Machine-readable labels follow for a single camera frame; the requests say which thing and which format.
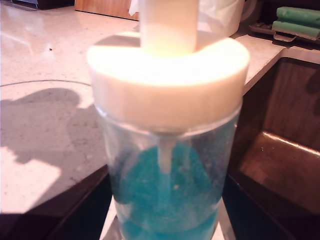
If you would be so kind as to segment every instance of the white quartz countertop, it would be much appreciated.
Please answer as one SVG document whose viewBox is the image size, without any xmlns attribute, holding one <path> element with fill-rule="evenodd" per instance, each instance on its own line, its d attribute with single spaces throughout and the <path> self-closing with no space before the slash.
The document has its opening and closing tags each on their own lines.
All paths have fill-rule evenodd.
<svg viewBox="0 0 320 240">
<path fill-rule="evenodd" d="M 73 7 L 25 11 L 1 5 L 2 213 L 24 213 L 106 164 L 86 51 L 137 24 Z M 232 37 L 251 55 L 244 93 L 281 57 L 320 64 L 318 49 Z"/>
</svg>

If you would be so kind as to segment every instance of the pump nozzle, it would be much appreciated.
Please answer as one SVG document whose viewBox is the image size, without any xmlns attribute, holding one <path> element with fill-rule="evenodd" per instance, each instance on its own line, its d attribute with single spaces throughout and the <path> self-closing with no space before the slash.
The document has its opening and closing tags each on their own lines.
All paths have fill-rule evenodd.
<svg viewBox="0 0 320 240">
<path fill-rule="evenodd" d="M 142 49 L 159 57 L 194 52 L 199 0 L 140 0 Z"/>
</svg>

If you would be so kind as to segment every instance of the clear plastic bottle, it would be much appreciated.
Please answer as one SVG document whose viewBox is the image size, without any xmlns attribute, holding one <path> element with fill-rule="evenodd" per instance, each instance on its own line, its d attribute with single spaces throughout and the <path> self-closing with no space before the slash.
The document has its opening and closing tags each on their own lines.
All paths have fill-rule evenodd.
<svg viewBox="0 0 320 240">
<path fill-rule="evenodd" d="M 123 239 L 211 239 L 239 110 L 182 134 L 137 129 L 100 111 Z"/>
</svg>

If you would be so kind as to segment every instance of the kitchen sink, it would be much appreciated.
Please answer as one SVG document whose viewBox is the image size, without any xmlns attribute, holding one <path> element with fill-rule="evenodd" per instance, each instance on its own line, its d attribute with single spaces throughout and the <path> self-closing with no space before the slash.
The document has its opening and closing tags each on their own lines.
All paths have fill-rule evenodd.
<svg viewBox="0 0 320 240">
<path fill-rule="evenodd" d="M 320 239 L 320 64 L 281 58 L 244 95 L 228 173 L 288 239 Z"/>
</svg>

